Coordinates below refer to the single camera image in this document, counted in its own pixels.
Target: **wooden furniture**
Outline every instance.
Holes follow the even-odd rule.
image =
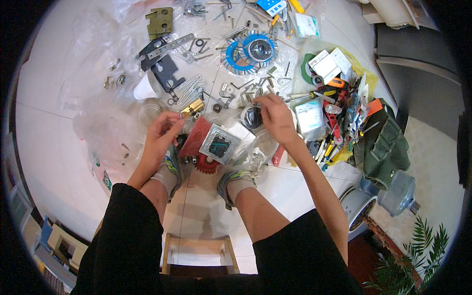
[[[195,253],[212,252],[220,254],[221,266],[189,266],[174,264],[174,255],[179,248],[193,248]],[[214,277],[240,273],[229,236],[214,240],[192,240],[166,234],[162,273],[173,276],[195,278]]]
[[[48,245],[63,263],[67,264],[75,273],[78,272],[80,261],[88,246],[66,233],[57,224],[52,225]]]

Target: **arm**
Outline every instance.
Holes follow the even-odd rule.
[[[313,203],[331,235],[337,249],[347,264],[347,217],[336,194],[298,136],[292,113],[280,97],[273,94],[258,97],[262,120],[271,135],[285,148],[297,163],[312,195]]]

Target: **wooden stool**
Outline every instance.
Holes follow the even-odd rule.
[[[204,244],[206,246],[210,245],[212,249],[220,249],[221,266],[190,266],[173,264],[172,254],[177,252],[179,245],[182,243],[194,247],[199,247]],[[205,278],[240,272],[229,236],[224,236],[221,239],[215,240],[191,240],[175,237],[167,233],[162,260],[162,273],[173,276]]]

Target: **black metal plate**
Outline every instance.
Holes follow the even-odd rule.
[[[162,67],[162,71],[158,70],[157,64]],[[178,68],[169,55],[163,57],[157,64],[151,67],[151,71],[154,73],[154,76],[156,76],[157,81],[159,81],[165,92],[170,93],[185,81],[184,77],[178,80],[174,77],[173,74],[178,71]]]

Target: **nut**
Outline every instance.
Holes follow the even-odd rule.
[[[221,107],[221,105],[220,105],[219,103],[215,103],[215,104],[213,105],[213,111],[214,111],[215,113],[221,112],[221,108],[222,108],[222,107]]]

